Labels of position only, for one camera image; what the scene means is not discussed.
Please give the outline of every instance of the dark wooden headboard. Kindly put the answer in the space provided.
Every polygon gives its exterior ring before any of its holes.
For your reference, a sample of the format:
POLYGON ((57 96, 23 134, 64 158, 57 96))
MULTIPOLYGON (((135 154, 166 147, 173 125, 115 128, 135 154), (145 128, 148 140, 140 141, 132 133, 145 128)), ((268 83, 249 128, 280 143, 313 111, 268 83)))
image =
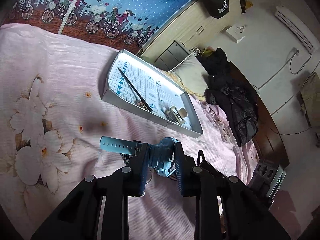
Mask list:
MULTIPOLYGON (((231 76, 234 79, 240 80, 251 86, 249 81, 232 62, 229 62, 229 65, 231 76)), ((285 168, 289 165, 289 158, 283 141, 268 109, 258 95, 257 105, 259 131, 252 140, 257 149, 259 157, 280 163, 281 166, 285 168)))

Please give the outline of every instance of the cabinet door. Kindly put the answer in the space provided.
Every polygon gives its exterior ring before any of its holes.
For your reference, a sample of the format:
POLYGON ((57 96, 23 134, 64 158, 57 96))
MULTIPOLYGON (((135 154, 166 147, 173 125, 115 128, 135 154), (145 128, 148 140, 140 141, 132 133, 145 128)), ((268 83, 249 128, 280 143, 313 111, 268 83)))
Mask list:
POLYGON ((227 26, 232 26, 235 21, 241 16, 240 0, 229 0, 229 12, 220 19, 210 18, 207 24, 198 30, 190 39, 184 44, 187 49, 194 46, 203 48, 208 41, 210 41, 215 34, 222 31, 227 26))
POLYGON ((174 40, 185 43, 211 19, 212 17, 202 3, 195 1, 154 39, 142 53, 142 56, 148 57, 155 62, 174 40))

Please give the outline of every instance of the bicycle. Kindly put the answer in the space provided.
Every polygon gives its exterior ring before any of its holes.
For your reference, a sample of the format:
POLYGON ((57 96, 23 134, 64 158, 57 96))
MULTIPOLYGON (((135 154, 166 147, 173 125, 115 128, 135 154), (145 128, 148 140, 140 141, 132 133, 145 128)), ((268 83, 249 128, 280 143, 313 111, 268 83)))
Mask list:
POLYGON ((42 14, 42 21, 44 23, 49 23, 53 20, 54 17, 54 9, 57 6, 57 4, 54 1, 50 1, 49 3, 49 8, 47 10, 44 11, 44 13, 42 14))
POLYGON ((77 21, 77 15, 75 13, 76 6, 74 5, 70 14, 68 15, 68 18, 66 19, 66 25, 73 25, 77 21))
POLYGON ((134 31, 133 33, 130 33, 125 39, 124 39, 124 43, 127 45, 132 44, 136 37, 139 35, 138 31, 134 31))
POLYGON ((22 15, 22 18, 25 20, 28 20, 31 17, 31 15, 33 14, 34 9, 33 9, 33 6, 31 5, 32 1, 33 0, 28 0, 25 8, 22 10, 21 15, 22 15))
POLYGON ((148 41, 149 35, 147 34, 142 41, 139 42, 138 46, 139 48, 142 48, 142 46, 148 41))
POLYGON ((16 6, 17 6, 17 3, 18 3, 18 2, 16 1, 16 3, 15 3, 14 6, 13 6, 13 8, 12 8, 11 11, 9 12, 8 17, 9 17, 10 20, 13 20, 14 17, 16 16, 16 12, 17 12, 16 6))
POLYGON ((95 15, 93 21, 90 21, 87 23, 87 26, 86 26, 87 32, 90 34, 96 33, 99 29, 99 22, 101 20, 102 20, 102 17, 99 14, 95 15))
POLYGON ((119 30, 117 28, 118 25, 119 25, 119 22, 115 21, 114 25, 110 29, 108 29, 108 31, 107 31, 108 38, 113 39, 119 35, 119 30))

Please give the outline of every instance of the screw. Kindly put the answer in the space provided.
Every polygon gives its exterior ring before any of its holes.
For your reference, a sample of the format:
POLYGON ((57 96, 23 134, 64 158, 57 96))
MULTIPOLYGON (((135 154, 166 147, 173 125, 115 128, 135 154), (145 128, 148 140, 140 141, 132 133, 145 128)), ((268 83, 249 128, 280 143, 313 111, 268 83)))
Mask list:
POLYGON ((239 179, 236 176, 230 176, 229 177, 230 182, 232 183, 237 183, 239 181, 239 179))
POLYGON ((85 180, 86 182, 91 182, 91 181, 94 180, 94 176, 93 176, 93 175, 85 176, 84 180, 85 180))
POLYGON ((192 170, 195 173, 200 173, 202 171, 202 169, 200 167, 193 167, 192 170))
POLYGON ((131 168, 128 167, 128 166, 126 166, 126 167, 123 167, 123 168, 121 169, 121 171, 122 171, 123 173, 128 173, 128 172, 131 171, 131 168))

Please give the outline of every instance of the air conditioner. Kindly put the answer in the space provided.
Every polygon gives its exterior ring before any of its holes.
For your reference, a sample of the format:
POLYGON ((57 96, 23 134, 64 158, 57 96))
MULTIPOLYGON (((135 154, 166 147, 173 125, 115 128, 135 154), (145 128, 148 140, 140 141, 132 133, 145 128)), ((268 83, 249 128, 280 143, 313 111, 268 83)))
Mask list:
POLYGON ((317 38, 292 11, 284 6, 277 6, 275 15, 280 21, 287 25, 311 54, 320 47, 317 38))

